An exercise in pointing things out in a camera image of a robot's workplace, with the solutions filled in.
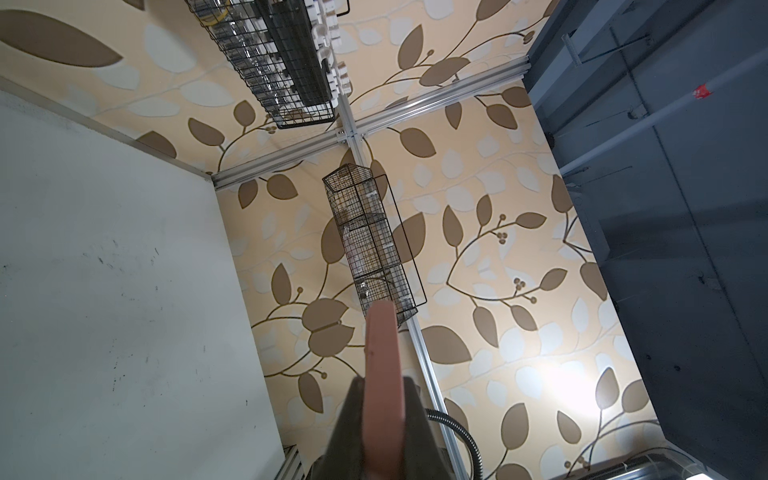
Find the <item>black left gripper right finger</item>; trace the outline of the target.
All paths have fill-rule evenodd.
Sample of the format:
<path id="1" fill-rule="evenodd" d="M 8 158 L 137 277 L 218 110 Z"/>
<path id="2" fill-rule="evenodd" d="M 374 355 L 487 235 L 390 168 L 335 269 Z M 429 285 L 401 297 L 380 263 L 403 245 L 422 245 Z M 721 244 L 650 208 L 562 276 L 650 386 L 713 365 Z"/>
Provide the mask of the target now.
<path id="1" fill-rule="evenodd" d="M 426 411 L 412 378 L 403 378 L 405 430 L 401 478 L 405 480 L 453 478 L 435 442 Z"/>

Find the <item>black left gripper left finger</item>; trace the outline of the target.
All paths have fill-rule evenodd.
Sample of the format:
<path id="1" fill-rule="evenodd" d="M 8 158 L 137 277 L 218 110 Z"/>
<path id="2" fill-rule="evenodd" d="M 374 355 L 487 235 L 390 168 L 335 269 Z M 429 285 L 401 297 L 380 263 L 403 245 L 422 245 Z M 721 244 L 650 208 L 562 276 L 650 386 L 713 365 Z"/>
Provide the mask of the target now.
<path id="1" fill-rule="evenodd" d="M 342 404 L 327 449 L 310 467 L 313 480 L 363 478 L 362 417 L 365 379 L 355 377 Z"/>

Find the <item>phone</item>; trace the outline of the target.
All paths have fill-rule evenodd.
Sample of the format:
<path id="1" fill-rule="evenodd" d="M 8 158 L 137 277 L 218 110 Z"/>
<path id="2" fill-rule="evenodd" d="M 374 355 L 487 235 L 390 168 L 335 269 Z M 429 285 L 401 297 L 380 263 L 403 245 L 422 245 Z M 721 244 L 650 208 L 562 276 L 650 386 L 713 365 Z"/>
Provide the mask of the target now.
<path id="1" fill-rule="evenodd" d="M 397 479 L 405 436 L 395 304 L 373 302 L 366 315 L 366 374 L 362 405 L 363 471 L 368 479 Z"/>

